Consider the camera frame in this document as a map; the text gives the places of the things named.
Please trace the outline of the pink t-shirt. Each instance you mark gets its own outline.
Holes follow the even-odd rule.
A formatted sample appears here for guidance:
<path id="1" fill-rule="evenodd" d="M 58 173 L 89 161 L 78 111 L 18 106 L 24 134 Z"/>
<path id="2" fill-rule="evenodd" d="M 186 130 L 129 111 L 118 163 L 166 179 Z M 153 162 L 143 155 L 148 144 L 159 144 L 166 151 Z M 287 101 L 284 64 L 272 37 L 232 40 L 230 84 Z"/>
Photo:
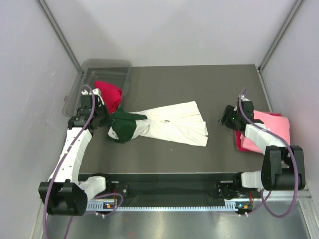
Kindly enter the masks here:
<path id="1" fill-rule="evenodd" d="M 274 122 L 264 123 L 264 125 L 270 132 L 275 133 L 276 135 L 283 138 L 288 144 L 290 144 L 290 123 L 287 117 L 279 117 L 279 119 L 277 118 L 276 120 L 274 120 Z"/>

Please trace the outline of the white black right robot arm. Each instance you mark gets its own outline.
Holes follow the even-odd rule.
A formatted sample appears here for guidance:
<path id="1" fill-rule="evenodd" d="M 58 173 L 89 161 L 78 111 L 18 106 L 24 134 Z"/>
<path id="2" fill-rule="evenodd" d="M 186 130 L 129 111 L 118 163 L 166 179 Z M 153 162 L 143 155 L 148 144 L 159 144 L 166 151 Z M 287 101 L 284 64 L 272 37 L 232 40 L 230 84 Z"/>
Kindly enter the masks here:
<path id="1" fill-rule="evenodd" d="M 240 132 L 253 142 L 264 156 L 261 170 L 240 174 L 241 180 L 232 185 L 234 194 L 244 197 L 251 188 L 268 191 L 304 189 L 306 182 L 302 148 L 290 146 L 288 140 L 272 131 L 275 126 L 266 124 L 260 117 L 255 118 L 255 113 L 252 101 L 241 100 L 235 107 L 227 105 L 219 120 L 223 126 Z"/>

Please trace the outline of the white and green t-shirt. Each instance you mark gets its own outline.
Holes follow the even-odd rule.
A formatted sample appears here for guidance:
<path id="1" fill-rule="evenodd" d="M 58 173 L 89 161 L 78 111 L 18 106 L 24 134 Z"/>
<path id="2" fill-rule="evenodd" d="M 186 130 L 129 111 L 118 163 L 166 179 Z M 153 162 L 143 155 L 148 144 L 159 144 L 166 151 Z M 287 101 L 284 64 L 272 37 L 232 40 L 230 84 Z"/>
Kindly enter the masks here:
<path id="1" fill-rule="evenodd" d="M 162 106 L 139 112 L 115 110 L 107 137 L 125 143 L 137 137 L 206 147 L 208 130 L 196 101 Z"/>

